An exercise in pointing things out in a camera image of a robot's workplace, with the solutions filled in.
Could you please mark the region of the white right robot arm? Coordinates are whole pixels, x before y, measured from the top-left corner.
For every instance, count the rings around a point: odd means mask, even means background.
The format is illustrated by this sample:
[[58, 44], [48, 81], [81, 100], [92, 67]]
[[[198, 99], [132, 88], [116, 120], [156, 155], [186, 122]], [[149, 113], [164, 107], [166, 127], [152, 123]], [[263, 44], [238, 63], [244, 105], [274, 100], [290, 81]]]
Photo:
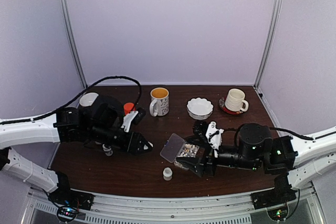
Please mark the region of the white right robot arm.
[[186, 143], [202, 154], [183, 156], [176, 161], [199, 177], [213, 176], [218, 167], [258, 170], [274, 175], [275, 188], [269, 192], [272, 203], [279, 204], [301, 186], [335, 165], [335, 128], [306, 135], [279, 128], [286, 136], [274, 138], [274, 127], [245, 123], [233, 129], [233, 145], [223, 145], [225, 129], [216, 122], [197, 121]]

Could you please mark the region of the clear plastic pill organizer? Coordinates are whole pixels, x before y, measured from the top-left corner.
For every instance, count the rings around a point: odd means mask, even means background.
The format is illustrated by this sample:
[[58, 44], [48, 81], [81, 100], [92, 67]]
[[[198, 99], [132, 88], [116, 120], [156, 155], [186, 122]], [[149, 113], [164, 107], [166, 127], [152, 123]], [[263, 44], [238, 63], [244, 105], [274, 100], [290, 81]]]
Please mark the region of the clear plastic pill organizer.
[[182, 170], [188, 170], [188, 168], [183, 167], [182, 164], [176, 160], [178, 154], [186, 143], [188, 142], [185, 139], [173, 133], [164, 144], [160, 156], [169, 163], [173, 163], [176, 167]]

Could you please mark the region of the small white pill bottle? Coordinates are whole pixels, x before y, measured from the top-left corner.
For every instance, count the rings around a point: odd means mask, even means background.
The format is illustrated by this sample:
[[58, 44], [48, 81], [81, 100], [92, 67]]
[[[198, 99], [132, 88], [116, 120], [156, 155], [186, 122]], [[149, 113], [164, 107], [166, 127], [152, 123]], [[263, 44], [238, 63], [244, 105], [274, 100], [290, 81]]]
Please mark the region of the small white pill bottle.
[[112, 149], [104, 149], [104, 153], [105, 153], [107, 156], [112, 156], [112, 155], [113, 155], [113, 150], [112, 150]]

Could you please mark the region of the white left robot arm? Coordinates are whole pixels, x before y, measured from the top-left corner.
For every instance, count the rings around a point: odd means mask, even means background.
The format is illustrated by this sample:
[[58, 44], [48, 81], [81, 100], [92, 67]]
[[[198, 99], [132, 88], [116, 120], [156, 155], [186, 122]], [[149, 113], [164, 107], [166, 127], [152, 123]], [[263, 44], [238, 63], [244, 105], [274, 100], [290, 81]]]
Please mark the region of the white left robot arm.
[[47, 170], [19, 155], [13, 147], [31, 143], [96, 142], [107, 156], [113, 149], [140, 155], [152, 151], [153, 144], [131, 130], [145, 116], [139, 108], [125, 114], [115, 98], [94, 92], [83, 95], [77, 108], [60, 108], [36, 118], [1, 121], [1, 169], [55, 195], [64, 205], [76, 197], [67, 176]]

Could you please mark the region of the orange pill bottle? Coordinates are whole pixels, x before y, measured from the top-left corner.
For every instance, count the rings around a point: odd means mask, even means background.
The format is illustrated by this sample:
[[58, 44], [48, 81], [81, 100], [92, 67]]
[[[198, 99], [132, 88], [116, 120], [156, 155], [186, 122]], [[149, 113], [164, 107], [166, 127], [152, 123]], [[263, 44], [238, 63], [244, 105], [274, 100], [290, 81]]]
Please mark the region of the orange pill bottle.
[[127, 114], [129, 114], [130, 112], [136, 110], [135, 105], [134, 105], [134, 103], [132, 103], [132, 102], [125, 103], [125, 104], [123, 105], [123, 109], [124, 109], [124, 113], [125, 113], [125, 115], [127, 115]]

